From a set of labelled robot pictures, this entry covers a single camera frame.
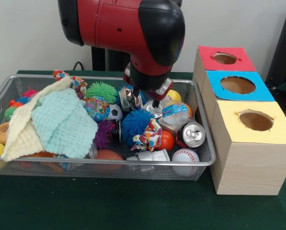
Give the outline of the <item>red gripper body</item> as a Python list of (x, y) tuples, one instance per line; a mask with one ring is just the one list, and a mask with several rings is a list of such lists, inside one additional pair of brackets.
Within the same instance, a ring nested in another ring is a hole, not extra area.
[(151, 98), (161, 101), (172, 87), (169, 74), (172, 67), (164, 68), (164, 72), (140, 71), (135, 66), (126, 66), (123, 79), (126, 83), (140, 91), (146, 92)]

